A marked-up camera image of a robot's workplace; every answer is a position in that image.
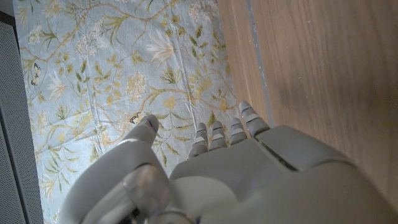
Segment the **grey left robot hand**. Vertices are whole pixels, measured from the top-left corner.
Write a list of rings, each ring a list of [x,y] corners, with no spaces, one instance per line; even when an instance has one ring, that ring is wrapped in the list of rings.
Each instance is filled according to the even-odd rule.
[[[166,174],[142,120],[71,187],[60,223],[396,223],[397,211],[346,156],[243,101],[226,142],[198,124],[185,162]]]

